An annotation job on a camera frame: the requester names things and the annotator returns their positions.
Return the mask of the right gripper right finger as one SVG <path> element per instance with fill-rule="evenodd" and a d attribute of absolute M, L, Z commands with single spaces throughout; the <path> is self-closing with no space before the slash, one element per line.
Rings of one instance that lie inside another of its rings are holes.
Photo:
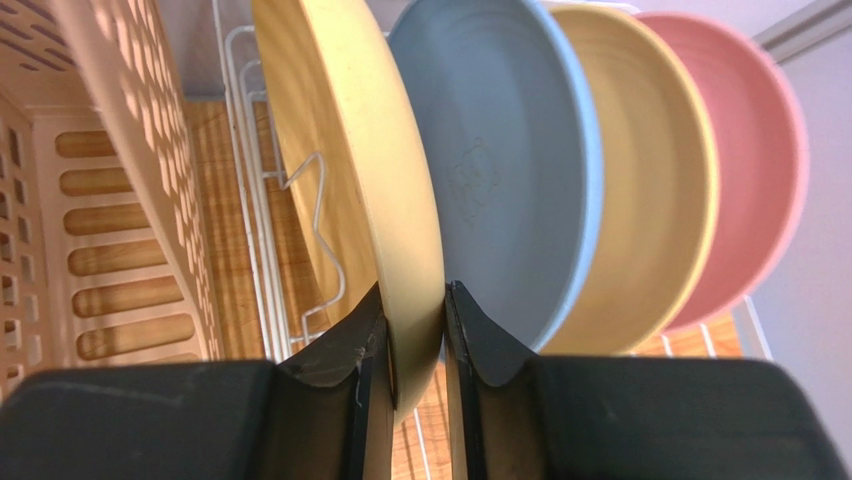
<path fill-rule="evenodd" d="M 456 479 L 550 479 L 540 360 L 460 281 L 446 286 L 444 340 Z"/>

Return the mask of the pink plastic file organizer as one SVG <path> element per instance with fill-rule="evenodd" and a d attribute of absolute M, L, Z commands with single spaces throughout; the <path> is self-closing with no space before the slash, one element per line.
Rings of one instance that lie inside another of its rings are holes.
<path fill-rule="evenodd" d="M 1 5 L 1 395 L 224 356 L 186 102 L 153 1 Z"/>

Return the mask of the pink plate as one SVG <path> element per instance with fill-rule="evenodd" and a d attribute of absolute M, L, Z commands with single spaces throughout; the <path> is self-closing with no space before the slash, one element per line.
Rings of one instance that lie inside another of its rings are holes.
<path fill-rule="evenodd" d="M 707 17 L 643 12 L 695 81 L 715 134 L 720 207 L 711 252 L 671 331 L 729 311 L 777 266 L 807 196 L 810 154 L 793 88 L 747 35 Z"/>

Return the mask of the blue plate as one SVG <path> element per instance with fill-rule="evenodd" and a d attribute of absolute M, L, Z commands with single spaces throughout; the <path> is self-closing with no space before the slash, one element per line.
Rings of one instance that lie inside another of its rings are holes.
<path fill-rule="evenodd" d="M 414 1 L 389 44 L 422 138 L 445 274 L 534 351 L 570 313 L 603 209 L 599 123 L 536 1 Z"/>

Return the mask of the yellow bear plate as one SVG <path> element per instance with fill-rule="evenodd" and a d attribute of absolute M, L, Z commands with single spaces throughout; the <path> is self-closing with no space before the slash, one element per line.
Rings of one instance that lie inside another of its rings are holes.
<path fill-rule="evenodd" d="M 423 142 L 364 1 L 256 1 L 255 35 L 292 195 L 332 322 L 372 288 L 388 321 L 395 417 L 424 395 L 441 343 L 444 264 Z"/>

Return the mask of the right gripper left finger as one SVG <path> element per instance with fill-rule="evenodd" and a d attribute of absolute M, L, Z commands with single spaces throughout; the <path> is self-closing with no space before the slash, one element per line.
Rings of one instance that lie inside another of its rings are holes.
<path fill-rule="evenodd" d="M 340 322 L 276 367 L 272 479 L 387 479 L 393 399 L 387 321 L 373 286 Z"/>

